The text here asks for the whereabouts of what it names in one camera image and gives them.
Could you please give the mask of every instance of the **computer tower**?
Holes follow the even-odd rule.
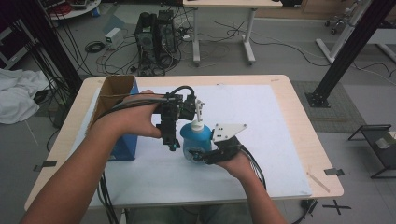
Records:
[[[157,15],[143,12],[139,16],[139,20],[134,30],[139,55],[147,55],[147,57],[158,62],[161,53],[161,37],[157,25]]]
[[[175,53],[177,50],[177,42],[175,38],[173,10],[160,10],[157,22],[162,44],[167,50]]]

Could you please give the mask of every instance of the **metal stand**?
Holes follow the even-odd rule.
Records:
[[[320,81],[315,91],[309,95],[310,99],[307,100],[312,102],[311,106],[317,107],[324,104],[335,85],[337,85],[395,4],[396,0],[373,0],[350,35],[350,38],[347,39],[345,45],[341,48],[324,78]]]
[[[198,8],[195,8],[192,12],[194,17],[194,39],[192,41],[192,60],[194,61],[195,65],[198,67],[199,62],[201,61],[200,51],[199,51],[199,39],[198,39]]]
[[[391,127],[390,124],[376,124],[376,125],[361,125],[358,130],[356,130],[350,137],[347,139],[348,141],[353,140],[352,138],[357,134],[357,133],[362,133],[364,136],[363,138],[355,139],[355,140],[366,140],[371,149],[375,152],[376,156],[379,158],[381,163],[384,165],[384,168],[381,169],[380,171],[376,172],[374,175],[371,175],[370,177],[372,179],[394,179],[396,176],[392,175],[386,175],[386,176],[380,176],[381,174],[385,173],[387,170],[394,170],[394,161],[390,161],[389,159],[394,159],[396,158],[392,157],[390,154],[385,150],[391,151],[394,150],[395,148],[386,148],[386,149],[379,149],[379,147],[376,145],[375,141],[381,138],[384,133],[389,131],[389,128]]]
[[[323,40],[317,39],[317,44],[320,49],[323,51],[323,54],[326,56],[327,60],[330,63],[334,62],[335,57],[337,56],[338,52],[340,51],[341,47],[347,42],[350,34],[355,30],[355,26],[358,23],[358,20],[361,18],[361,15],[366,11],[367,7],[370,6],[371,1],[366,0],[364,1],[361,6],[358,8],[357,12],[353,15],[350,22],[346,24],[346,28],[344,29],[343,33],[341,33],[340,37],[338,38],[335,45],[332,47],[332,50],[329,50],[326,45],[324,44]]]
[[[256,14],[256,10],[257,10],[257,8],[252,8],[250,10],[249,15],[248,15],[247,34],[242,35],[242,40],[244,42],[245,51],[247,53],[247,59],[250,64],[253,64],[256,62],[256,59],[254,58],[253,50],[251,49],[250,42],[249,42],[251,30],[253,28],[254,15]]]
[[[388,46],[385,44],[376,44],[380,49],[384,51],[395,63],[396,63],[396,53],[393,52]]]
[[[250,35],[251,31],[253,28],[253,22],[254,22],[254,16],[256,14],[257,8],[252,8],[249,12],[248,16],[248,25],[247,25],[247,34],[242,35],[242,41],[245,47],[245,51],[247,53],[247,59],[250,64],[253,64],[256,62],[256,59],[254,58],[253,50],[250,46]],[[199,63],[201,61],[201,56],[200,56],[200,51],[199,51],[199,38],[198,38],[198,8],[195,8],[193,11],[193,17],[194,17],[194,22],[193,22],[193,33],[194,33],[194,39],[192,40],[192,55],[193,55],[193,61],[196,66],[199,66]]]

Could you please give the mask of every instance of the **desk leg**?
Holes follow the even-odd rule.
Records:
[[[251,34],[251,29],[253,28],[253,22],[254,22],[254,15],[256,14],[257,8],[252,8],[250,10],[250,13],[248,15],[248,25],[247,25],[247,34],[242,35],[245,50],[247,52],[247,58],[250,64],[253,64],[256,62],[256,59],[254,58],[253,50],[251,49],[250,46],[250,34]]]
[[[377,44],[379,48],[381,48],[395,63],[396,63],[396,53],[393,52],[388,46],[385,44]]]
[[[361,18],[361,16],[363,15],[363,13],[367,9],[367,7],[370,6],[370,3],[371,3],[370,0],[365,0],[362,3],[362,5],[358,8],[357,12],[353,14],[350,21],[347,22],[346,28],[344,29],[343,33],[341,33],[340,37],[338,37],[338,39],[337,39],[337,42],[335,42],[334,46],[332,47],[332,50],[329,50],[326,47],[326,45],[323,43],[323,40],[321,40],[321,39],[316,40],[318,46],[323,51],[323,54],[326,56],[327,60],[329,60],[329,63],[334,62],[335,57],[337,56],[341,47],[344,46],[344,44],[349,39],[349,36],[355,30],[355,25],[358,23],[358,20]]]
[[[201,61],[201,56],[199,52],[199,39],[198,39],[198,8],[195,8],[193,11],[193,17],[194,17],[194,27],[193,27],[193,33],[194,33],[194,39],[192,41],[192,59],[195,63],[195,65],[198,67],[199,62]]]

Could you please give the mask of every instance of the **cardboard box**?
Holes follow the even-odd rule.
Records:
[[[108,76],[99,92],[88,130],[101,114],[111,109],[130,94],[139,93],[134,76]],[[116,143],[109,161],[133,161],[137,135],[125,134]]]

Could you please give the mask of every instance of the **person's right hand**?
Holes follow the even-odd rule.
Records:
[[[244,181],[249,178],[257,178],[250,165],[250,160],[244,152],[239,151],[231,160],[221,161],[216,163],[226,169],[230,175],[237,178],[239,181]]]

